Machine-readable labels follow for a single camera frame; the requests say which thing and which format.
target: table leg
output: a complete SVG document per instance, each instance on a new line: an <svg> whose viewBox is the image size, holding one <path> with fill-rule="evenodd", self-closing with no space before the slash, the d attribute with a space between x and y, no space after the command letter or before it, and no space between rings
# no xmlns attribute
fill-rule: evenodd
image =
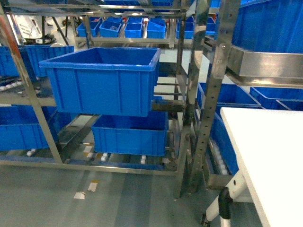
<svg viewBox="0 0 303 227"><path fill-rule="evenodd" d="M245 189L247 189L247 185L239 170L207 208L206 213L202 215L200 222L201 225L204 227L210 227L211 221L220 215L221 227L230 227L230 205Z"/></svg>

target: white tabletop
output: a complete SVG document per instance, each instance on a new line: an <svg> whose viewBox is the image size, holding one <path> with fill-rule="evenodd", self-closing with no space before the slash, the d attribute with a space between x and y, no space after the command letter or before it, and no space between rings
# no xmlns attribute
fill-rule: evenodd
<svg viewBox="0 0 303 227"><path fill-rule="evenodd" d="M303 227L303 112L222 108L264 227Z"/></svg>

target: blue storage bin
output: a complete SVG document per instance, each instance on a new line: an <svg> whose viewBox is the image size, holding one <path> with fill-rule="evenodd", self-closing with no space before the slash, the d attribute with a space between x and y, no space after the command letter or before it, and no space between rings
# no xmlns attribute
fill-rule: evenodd
<svg viewBox="0 0 303 227"><path fill-rule="evenodd" d="M71 122L69 113L59 113L55 107L43 107L55 141L58 132ZM33 107L15 105L0 107L0 150L48 148Z"/></svg>
<svg viewBox="0 0 303 227"><path fill-rule="evenodd" d="M89 26L90 26L90 31L91 31L91 36L92 37L97 37L99 33L99 26L102 20L99 21L90 21ZM79 37L86 37L86 32L85 32L85 26L83 23L81 23L77 27L78 35Z"/></svg>
<svg viewBox="0 0 303 227"><path fill-rule="evenodd" d="M266 109L281 109L277 100L303 101L303 89L298 88L251 87L250 94Z"/></svg>
<svg viewBox="0 0 303 227"><path fill-rule="evenodd" d="M124 32L126 38L142 38L143 24L127 23Z"/></svg>
<svg viewBox="0 0 303 227"><path fill-rule="evenodd" d="M222 106L218 106L216 108L216 113L214 116L214 122L213 122L210 136L216 142L216 144L220 150L222 159L224 160L230 173L232 175L235 175L237 173L237 171L239 170L238 164L237 164L237 158L236 158L236 154L233 150L231 140L228 136L226 127L221 118L221 114L220 114L221 107ZM228 106L228 107L263 109L261 106L247 107L247 106L234 105L234 106Z"/></svg>
<svg viewBox="0 0 303 227"><path fill-rule="evenodd" d="M37 77L46 77L46 70L39 67L39 62L74 52L73 46L51 47L50 45L26 45L30 63Z"/></svg>
<svg viewBox="0 0 303 227"><path fill-rule="evenodd" d="M197 102L200 108L202 108L205 90L206 83L199 83ZM218 98L218 105L261 106L254 97L235 84L222 84Z"/></svg>
<svg viewBox="0 0 303 227"><path fill-rule="evenodd" d="M130 17L127 21L128 23L143 23L142 17Z"/></svg>
<svg viewBox="0 0 303 227"><path fill-rule="evenodd" d="M102 37L118 37L122 28L121 23L112 21L104 21L100 26L100 36Z"/></svg>
<svg viewBox="0 0 303 227"><path fill-rule="evenodd" d="M166 23L165 20L151 18L147 25L147 38L165 39Z"/></svg>
<svg viewBox="0 0 303 227"><path fill-rule="evenodd" d="M91 48L40 62L58 111L147 116L152 108L159 48Z"/></svg>
<svg viewBox="0 0 303 227"><path fill-rule="evenodd" d="M36 76L26 49L24 47L19 47L19 51L30 79L32 81L36 81ZM0 46L0 76L19 77L18 70L13 58L11 57L9 48L6 46Z"/></svg>
<svg viewBox="0 0 303 227"><path fill-rule="evenodd" d="M257 52L303 53L301 0L253 0L242 4L232 43Z"/></svg>
<svg viewBox="0 0 303 227"><path fill-rule="evenodd" d="M280 101L277 100L277 102L283 106L286 110L297 110L302 111L303 110L303 101L300 100L294 100L294 101Z"/></svg>
<svg viewBox="0 0 303 227"><path fill-rule="evenodd" d="M185 23L184 38L185 39L191 39L194 36L194 29L195 29L195 24L194 23ZM179 39L179 37L180 37L180 23L177 23L176 33L177 33L177 39Z"/></svg>
<svg viewBox="0 0 303 227"><path fill-rule="evenodd" d="M150 111L147 117L102 115L91 129L96 152L163 156L168 113Z"/></svg>
<svg viewBox="0 0 303 227"><path fill-rule="evenodd" d="M110 22L115 22L115 23L123 23L123 18L122 17L108 17L106 19L106 21L110 21Z"/></svg>

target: epoxy floor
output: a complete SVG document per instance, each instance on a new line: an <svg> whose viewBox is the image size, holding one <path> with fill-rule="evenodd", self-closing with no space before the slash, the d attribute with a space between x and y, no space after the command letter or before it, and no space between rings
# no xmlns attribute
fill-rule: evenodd
<svg viewBox="0 0 303 227"><path fill-rule="evenodd" d="M216 192L201 185L175 200L174 185L166 176L0 166L0 227L199 227ZM234 227L261 226L253 204L235 203L232 217Z"/></svg>

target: storage rack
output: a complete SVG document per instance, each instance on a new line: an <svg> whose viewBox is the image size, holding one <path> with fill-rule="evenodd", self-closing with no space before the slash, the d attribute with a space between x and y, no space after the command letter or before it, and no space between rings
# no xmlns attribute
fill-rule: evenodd
<svg viewBox="0 0 303 227"><path fill-rule="evenodd" d="M16 165L16 166L41 166L52 168L68 168L79 170L95 170L105 172L120 172L134 174L152 174L152 175L174 175L176 176L176 193L175 197L181 195L182 184L184 183L185 171L190 171L189 189L191 192L197 190L198 184L204 174L206 185L210 189L221 189L231 179L231 176L218 175L213 171L213 167L209 162L209 155L206 149L209 144L210 130L215 114L218 95L220 92L222 79L228 75L233 81L239 85L253 86L280 86L280 87L303 87L303 77L300 74L302 65L302 54L283 54L283 53L258 53L248 52L241 48L232 46L232 35L237 19L240 0L221 0L220 6L220 25L218 27L218 37L214 40L211 37L205 37L206 19L210 12L216 12L218 9L209 9L210 1L200 0L196 8L195 35L192 40L192 53L187 75L182 66L182 49L184 46L184 25L185 13L188 9L188 2L182 1L181 4L175 1L173 7L151 7L151 6L109 6L109 5L10 5L0 9L0 31L1 41L7 45L12 53L13 59L17 65L20 77L25 84L26 95L11 92L2 92L0 94L0 102L4 104L23 104L32 105L37 118L42 126L45 137L50 147L53 158L37 158L37 157L18 157L13 159L5 157L0 160L0 164ZM165 84L174 86L174 93L165 93L162 95L173 95L174 100L153 100L152 108L158 111L169 111L172 118L172 145L167 147L169 151L175 151L176 159L173 160L174 165L165 165L164 170L137 169L128 167L105 166L95 160L71 160L71 153L79 146L82 140L90 131L90 125L96 119L93 116L83 128L71 129L76 131L76 135L63 146L55 144L51 137L49 128L41 111L41 106L55 106L54 99L51 96L37 95L33 84L29 80L22 59L18 52L14 35L9 26L6 13L12 12L15 8L27 9L22 14L28 15L44 15L44 16L84 16L84 23L88 33L89 44L94 44L94 40L90 36L89 20L86 17L129 17L133 16L130 11L115 12L121 9L142 9L140 17L157 17L170 18L175 20L181 18L180 39L178 40L177 63L163 63L162 69L176 78L176 82ZM155 12L155 9L170 10L170 12ZM170 46L175 43L174 39L169 39ZM132 43L132 40L125 40L126 43ZM203 111L197 110L196 88L198 83L198 75L202 54L210 60L207 79L207 93ZM183 113L183 127L180 129L178 123L177 112Z"/></svg>
<svg viewBox="0 0 303 227"><path fill-rule="evenodd" d="M14 165L14 166L36 166L36 167L50 167L50 168L66 168L77 170L94 170L104 172L117 173L132 173L132 174L151 174L151 175L171 175L176 176L176 197L181 194L181 187L183 183L183 174L186 166L186 156L190 154L189 136L192 114L196 98L196 85L198 81L198 74L193 75L195 78L188 80L188 75L181 66L182 51L184 46L184 26L186 11L189 8L189 3L185 0L175 1L174 7L150 7L150 6L109 6L109 5L60 5L60 4L11 4L8 3L0 8L0 41L5 46L9 47L13 60L16 64L20 78L24 82L24 87L16 87L0 93L0 103L15 104L15 105L32 105L38 121L42 127L43 133L47 139L49 149L39 152L35 157L0 156L0 164ZM171 95L174 100L153 100L152 109L158 111L168 111L170 119L172 120L172 128L168 133L168 140L171 143L166 147L167 157L171 160L169 164L163 165L158 157L147 157L147 165L139 165L137 157L128 155L112 154L109 157L108 163L101 163L97 158L73 159L72 155L79 146L93 144L84 143L83 140L90 132L91 124L96 120L97 116L93 115L91 119L81 128L68 126L62 136L71 135L70 138L62 138L61 143L55 143L45 117L43 115L42 106L56 106L52 96L42 95L36 93L35 89L43 87L44 80L40 80L40 84L32 83L29 79L28 73L24 66L23 60L17 48L13 31L9 25L7 14L12 18L13 23L14 14L21 15L41 15L41 16L83 16L84 25L86 27L88 45L94 46L94 40L90 34L89 17L128 17L134 16L131 11L121 12L122 9L144 10L140 13L140 17L158 17L169 18L172 21L177 18L181 19L180 38L178 40L178 57L177 63L161 63L160 71L168 74L169 77L175 78L174 83L158 83L158 85L173 86L173 93L155 93L155 95ZM168 12L156 12L154 10L169 10ZM208 16L209 7L203 8L205 15L204 31L206 19ZM14 24L19 43L22 43L21 36L18 32L18 27ZM149 40L149 43L161 44L158 40ZM187 82L194 81L193 89L188 89ZM180 130L179 119L177 112L184 113L183 129Z"/></svg>

